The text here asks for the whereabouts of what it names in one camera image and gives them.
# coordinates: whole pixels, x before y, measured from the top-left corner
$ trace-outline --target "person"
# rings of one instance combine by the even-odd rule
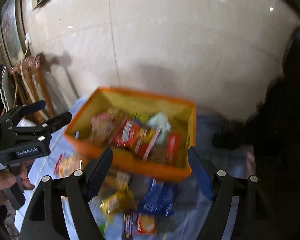
[[[28,178],[27,169],[24,164],[21,164],[20,167],[20,177],[25,190],[34,189],[34,185],[30,182]],[[16,177],[11,173],[5,171],[0,172],[0,240],[10,239],[6,227],[3,223],[7,216],[7,209],[4,206],[5,202],[7,201],[7,197],[4,195],[2,190],[13,186],[16,182]]]

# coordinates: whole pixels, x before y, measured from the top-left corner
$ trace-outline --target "blue gripper pad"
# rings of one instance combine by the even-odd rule
[[[188,150],[188,162],[192,169],[192,173],[195,175],[197,179],[197,183],[201,189],[202,195],[206,196],[210,201],[213,201],[214,192],[212,188],[212,179],[208,175],[209,171],[206,171],[202,167],[201,161],[199,160],[196,154],[195,147],[190,147]]]

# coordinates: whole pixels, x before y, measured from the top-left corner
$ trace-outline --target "blue snack bag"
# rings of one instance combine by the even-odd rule
[[[168,217],[173,215],[173,205],[178,193],[175,184],[150,180],[148,194],[138,203],[139,213]]]

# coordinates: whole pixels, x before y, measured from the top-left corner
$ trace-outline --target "metal bolt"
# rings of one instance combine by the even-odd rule
[[[221,177],[224,177],[224,176],[226,175],[226,172],[223,171],[223,170],[218,170],[218,171],[217,171],[217,174],[218,174],[219,176],[221,176]]]
[[[49,179],[50,179],[50,177],[48,175],[46,175],[42,178],[42,181],[47,182],[47,181],[49,181]]]
[[[256,176],[251,176],[251,177],[250,177],[250,180],[251,180],[252,182],[257,182],[257,181],[258,181],[258,178],[257,178]]]
[[[76,176],[76,177],[79,177],[79,176],[81,176],[83,174],[83,171],[82,170],[76,170],[75,172],[74,172],[74,176]]]

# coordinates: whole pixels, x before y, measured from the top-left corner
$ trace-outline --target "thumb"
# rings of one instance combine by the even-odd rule
[[[9,188],[17,182],[15,176],[7,172],[0,172],[0,190]]]

